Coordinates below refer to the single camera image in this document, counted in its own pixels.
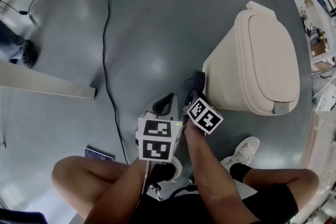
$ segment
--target concrete floor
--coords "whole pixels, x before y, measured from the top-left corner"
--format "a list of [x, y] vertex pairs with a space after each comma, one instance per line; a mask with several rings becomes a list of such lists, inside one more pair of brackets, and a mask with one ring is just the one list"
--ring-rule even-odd
[[[27, 9], [31, 1], [10, 3]], [[284, 116], [221, 111], [224, 122], [208, 142], [222, 159], [243, 138], [254, 135], [261, 146], [253, 167], [298, 166], [308, 139], [311, 77], [306, 39], [293, 0], [111, 0], [107, 68], [129, 161], [137, 156], [134, 130], [145, 103], [174, 92], [181, 109], [187, 91], [184, 80], [202, 68], [248, 1], [273, 9], [288, 29], [299, 62], [300, 100]], [[37, 0], [31, 11], [37, 26], [11, 10], [2, 20], [38, 46], [40, 57], [34, 69], [91, 85], [98, 92], [95, 100], [84, 100], [0, 89], [7, 145], [0, 152], [0, 196], [11, 209], [41, 211], [50, 224], [68, 223], [74, 211], [51, 186], [54, 163], [82, 155], [87, 145], [124, 162], [101, 64], [107, 0]], [[185, 186], [191, 173], [184, 139], [177, 157], [184, 165], [183, 176], [163, 186], [163, 197]]]

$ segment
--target leg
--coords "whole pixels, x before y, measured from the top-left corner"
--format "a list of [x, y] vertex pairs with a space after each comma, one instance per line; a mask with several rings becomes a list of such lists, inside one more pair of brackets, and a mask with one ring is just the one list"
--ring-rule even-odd
[[26, 47], [26, 40], [15, 34], [0, 20], [0, 51], [8, 59], [21, 59]]
[[251, 169], [243, 183], [258, 191], [274, 184], [286, 184], [301, 210], [316, 194], [319, 177], [308, 169]]
[[235, 180], [259, 191], [243, 201], [256, 217], [265, 222], [288, 222], [314, 196], [319, 179], [314, 172], [306, 169], [263, 170], [248, 167], [258, 147], [259, 139], [249, 137], [222, 164]]
[[52, 170], [52, 183], [63, 199], [84, 219], [97, 199], [129, 168], [127, 164], [67, 157]]
[[189, 120], [185, 129], [198, 192], [215, 223], [250, 224], [259, 219], [241, 200], [236, 185]]
[[25, 67], [32, 68], [37, 60], [37, 52], [30, 40], [15, 34], [0, 20], [0, 52], [3, 53], [12, 63], [13, 60], [20, 60]]
[[148, 162], [135, 160], [93, 205], [85, 224], [128, 223], [140, 202]]

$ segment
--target black shoe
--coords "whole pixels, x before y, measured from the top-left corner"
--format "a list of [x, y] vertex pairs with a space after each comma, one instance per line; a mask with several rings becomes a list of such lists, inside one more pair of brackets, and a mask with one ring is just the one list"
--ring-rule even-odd
[[32, 68], [37, 61], [37, 52], [34, 48], [34, 44], [27, 39], [27, 48], [22, 55], [22, 62], [26, 68]]
[[146, 181], [146, 185], [169, 181], [175, 176], [175, 173], [176, 168], [171, 163], [155, 164]]
[[13, 63], [13, 64], [16, 65], [16, 63], [17, 63], [17, 59], [10, 59], [9, 62], [10, 62], [10, 63]]

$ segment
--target person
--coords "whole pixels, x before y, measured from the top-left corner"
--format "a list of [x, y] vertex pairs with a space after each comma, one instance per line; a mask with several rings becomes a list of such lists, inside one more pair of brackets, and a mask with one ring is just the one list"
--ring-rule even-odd
[[37, 52], [29, 39], [15, 34], [3, 21], [0, 20], [0, 52], [11, 63], [22, 60], [23, 65], [32, 68], [37, 61]]
[[[146, 161], [139, 159], [127, 165], [67, 157], [55, 165], [52, 182], [86, 224], [287, 223], [317, 191], [319, 179], [310, 170], [249, 167], [259, 147], [256, 137], [242, 141], [232, 156], [219, 162], [190, 120], [184, 134], [199, 194], [165, 201], [141, 195]], [[258, 192], [241, 200], [234, 179]]]

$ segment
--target power cable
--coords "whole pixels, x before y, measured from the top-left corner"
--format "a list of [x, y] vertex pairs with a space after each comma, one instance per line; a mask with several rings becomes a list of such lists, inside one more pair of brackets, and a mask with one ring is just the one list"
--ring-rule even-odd
[[121, 147], [122, 147], [122, 152], [124, 154], [124, 158], [125, 158], [125, 161], [127, 164], [128, 161], [127, 161], [127, 158], [126, 158], [126, 153], [125, 153], [125, 148], [124, 148], [124, 145], [122, 143], [122, 137], [121, 137], [121, 133], [120, 133], [120, 129], [119, 129], [119, 124], [118, 124], [118, 118], [117, 118], [117, 108], [116, 108], [116, 104], [113, 100], [113, 97], [112, 97], [112, 94], [111, 94], [111, 91], [110, 91], [110, 87], [109, 87], [109, 77], [108, 77], [108, 74], [107, 74], [107, 70], [106, 70], [106, 63], [105, 63], [105, 59], [106, 59], [106, 30], [107, 30], [107, 26], [109, 24], [109, 20], [110, 20], [110, 15], [111, 15], [111, 8], [110, 8], [110, 0], [107, 1], [107, 7], [108, 7], [108, 13], [107, 13], [107, 18], [106, 18], [106, 22], [105, 22], [105, 25], [104, 25], [104, 31], [103, 31], [103, 56], [102, 56], [102, 62], [103, 62], [103, 69], [104, 69], [104, 76], [105, 76], [105, 86], [106, 86], [106, 91], [107, 91], [107, 94], [109, 96], [109, 99], [112, 103], [112, 106], [113, 106], [113, 110], [114, 110], [114, 121], [116, 122], [116, 127], [117, 127], [117, 131], [118, 131], [118, 136], [119, 136], [119, 139], [120, 139], [120, 143], [121, 143]]
[[2, 0], [0, 0], [0, 2], [6, 4], [8, 7], [10, 7], [11, 9], [15, 10], [17, 13], [20, 13], [18, 10], [16, 10], [15, 8], [13, 8], [12, 6], [10, 6], [10, 4], [3, 2]]

